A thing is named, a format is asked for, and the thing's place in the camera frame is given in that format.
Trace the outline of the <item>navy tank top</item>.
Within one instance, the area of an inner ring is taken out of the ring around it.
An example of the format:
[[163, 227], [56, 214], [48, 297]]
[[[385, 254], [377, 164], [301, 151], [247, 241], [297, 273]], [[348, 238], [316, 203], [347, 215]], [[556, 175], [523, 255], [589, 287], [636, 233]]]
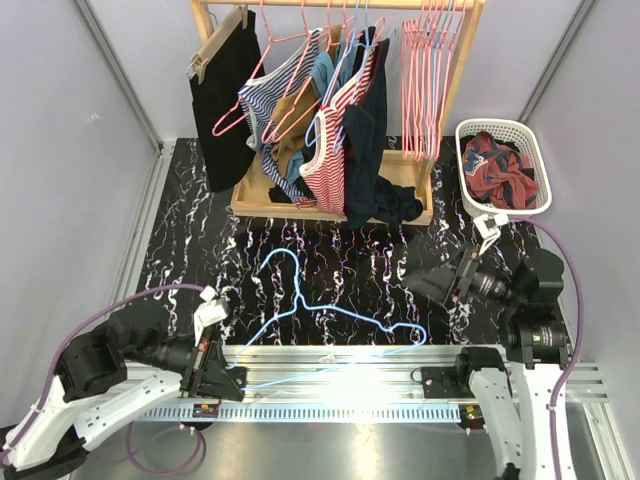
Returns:
[[386, 145], [386, 58], [390, 41], [378, 43], [372, 53], [368, 87], [362, 99], [346, 108], [345, 215], [351, 229], [370, 219], [390, 225], [416, 220], [423, 204], [413, 187], [391, 183], [379, 174]]

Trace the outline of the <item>maroon tank top grey trim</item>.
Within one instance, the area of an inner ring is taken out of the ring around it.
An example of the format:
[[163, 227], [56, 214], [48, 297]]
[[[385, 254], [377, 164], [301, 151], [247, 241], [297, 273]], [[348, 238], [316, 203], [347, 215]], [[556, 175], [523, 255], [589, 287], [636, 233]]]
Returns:
[[463, 177], [473, 200], [508, 210], [537, 206], [534, 168], [514, 142], [498, 141], [481, 131], [462, 137], [460, 147]]

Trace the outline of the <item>red white striped tank top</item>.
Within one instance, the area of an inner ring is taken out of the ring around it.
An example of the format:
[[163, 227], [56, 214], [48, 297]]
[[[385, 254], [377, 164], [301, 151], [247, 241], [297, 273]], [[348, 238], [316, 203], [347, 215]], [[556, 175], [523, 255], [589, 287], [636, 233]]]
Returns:
[[352, 77], [336, 90], [329, 105], [320, 111], [315, 131], [320, 135], [313, 146], [311, 160], [300, 167], [300, 174], [315, 198], [319, 211], [345, 214], [344, 118], [349, 106], [357, 104], [371, 83], [377, 45], [363, 52], [358, 49]]

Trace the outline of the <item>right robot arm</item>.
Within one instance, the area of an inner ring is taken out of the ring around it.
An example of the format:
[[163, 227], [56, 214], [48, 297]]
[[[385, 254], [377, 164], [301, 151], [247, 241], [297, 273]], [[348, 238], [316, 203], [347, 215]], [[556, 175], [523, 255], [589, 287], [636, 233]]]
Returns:
[[564, 263], [540, 249], [505, 274], [468, 246], [437, 267], [409, 274], [411, 292], [452, 307], [473, 296], [503, 306], [498, 347], [468, 346], [452, 365], [420, 368], [427, 399], [472, 399], [469, 418], [489, 436], [499, 479], [574, 479], [566, 414], [569, 338], [558, 318]]

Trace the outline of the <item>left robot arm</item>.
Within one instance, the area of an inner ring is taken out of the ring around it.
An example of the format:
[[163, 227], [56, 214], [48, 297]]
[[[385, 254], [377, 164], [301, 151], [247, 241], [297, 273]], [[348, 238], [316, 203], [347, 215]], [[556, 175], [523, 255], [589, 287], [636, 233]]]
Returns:
[[59, 479], [124, 425], [179, 396], [241, 402], [247, 370], [231, 367], [215, 330], [223, 299], [201, 303], [191, 334], [171, 337], [164, 308], [139, 300], [74, 338], [49, 391], [24, 419], [1, 430], [7, 479]]

